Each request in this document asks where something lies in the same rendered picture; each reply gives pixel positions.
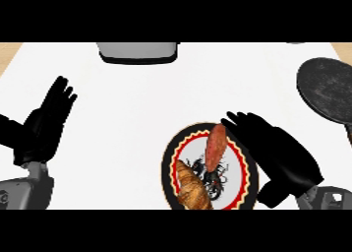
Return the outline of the dark grey frying pan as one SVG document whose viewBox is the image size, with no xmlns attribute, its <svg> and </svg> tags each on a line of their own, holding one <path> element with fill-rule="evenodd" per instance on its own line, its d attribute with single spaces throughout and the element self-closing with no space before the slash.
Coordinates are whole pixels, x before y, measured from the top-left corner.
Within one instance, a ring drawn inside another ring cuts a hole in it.
<svg viewBox="0 0 352 252">
<path fill-rule="evenodd" d="M 344 126 L 352 146 L 352 65 L 325 57 L 308 60 L 297 72 L 297 90 L 315 113 Z"/>
</svg>

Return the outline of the golden brown croissant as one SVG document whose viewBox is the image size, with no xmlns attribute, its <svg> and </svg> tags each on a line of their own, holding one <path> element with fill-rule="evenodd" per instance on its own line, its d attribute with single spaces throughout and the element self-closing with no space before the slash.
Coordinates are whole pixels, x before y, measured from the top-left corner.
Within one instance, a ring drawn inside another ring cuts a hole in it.
<svg viewBox="0 0 352 252">
<path fill-rule="evenodd" d="M 203 181 L 182 160 L 176 161 L 176 171 L 181 182 L 179 203 L 189 210 L 212 210 L 213 204 Z"/>
</svg>

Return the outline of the grey appliance with black base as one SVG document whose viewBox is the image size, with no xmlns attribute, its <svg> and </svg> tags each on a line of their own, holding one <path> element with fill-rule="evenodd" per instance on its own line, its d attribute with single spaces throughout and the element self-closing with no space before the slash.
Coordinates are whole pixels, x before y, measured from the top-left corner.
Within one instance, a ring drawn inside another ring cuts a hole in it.
<svg viewBox="0 0 352 252">
<path fill-rule="evenodd" d="M 178 58 L 178 42 L 98 42 L 107 63 L 151 65 L 172 63 Z"/>
</svg>

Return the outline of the reddish brown sweet potato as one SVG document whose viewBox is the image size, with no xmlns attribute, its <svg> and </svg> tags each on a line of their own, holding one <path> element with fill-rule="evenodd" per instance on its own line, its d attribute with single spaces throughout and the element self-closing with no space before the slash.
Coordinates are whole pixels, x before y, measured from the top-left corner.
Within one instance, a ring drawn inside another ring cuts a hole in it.
<svg viewBox="0 0 352 252">
<path fill-rule="evenodd" d="M 225 126 L 222 124 L 217 124 L 212 130 L 207 139 L 206 167 L 209 172 L 213 172 L 217 168 L 225 149 L 226 149 Z"/>
</svg>

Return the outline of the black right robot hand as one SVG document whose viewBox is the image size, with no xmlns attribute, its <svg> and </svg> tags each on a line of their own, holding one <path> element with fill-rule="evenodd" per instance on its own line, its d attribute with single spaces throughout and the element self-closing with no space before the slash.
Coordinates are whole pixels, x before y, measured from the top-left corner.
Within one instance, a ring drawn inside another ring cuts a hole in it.
<svg viewBox="0 0 352 252">
<path fill-rule="evenodd" d="M 257 201 L 274 209 L 294 195 L 297 198 L 324 177 L 316 161 L 296 138 L 254 113 L 228 112 L 220 120 L 266 173 L 271 181 L 262 187 Z"/>
</svg>

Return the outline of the black red patterned plate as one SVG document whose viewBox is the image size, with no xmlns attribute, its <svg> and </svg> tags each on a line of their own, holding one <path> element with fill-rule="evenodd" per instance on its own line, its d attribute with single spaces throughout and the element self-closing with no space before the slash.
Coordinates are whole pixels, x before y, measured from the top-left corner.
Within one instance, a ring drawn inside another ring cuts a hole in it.
<svg viewBox="0 0 352 252">
<path fill-rule="evenodd" d="M 254 208 L 257 165 L 220 124 L 197 123 L 175 135 L 163 155 L 161 184 L 173 210 Z"/>
</svg>

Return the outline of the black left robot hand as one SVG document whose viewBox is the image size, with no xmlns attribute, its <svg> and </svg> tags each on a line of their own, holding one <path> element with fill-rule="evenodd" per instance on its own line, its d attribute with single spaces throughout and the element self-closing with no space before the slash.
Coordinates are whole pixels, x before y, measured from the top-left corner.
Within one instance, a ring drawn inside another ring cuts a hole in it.
<svg viewBox="0 0 352 252">
<path fill-rule="evenodd" d="M 24 123 L 0 114 L 0 145 L 14 150 L 14 164 L 46 163 L 57 152 L 64 123 L 77 94 L 58 77 L 45 96 L 42 106 L 33 110 Z"/>
</svg>

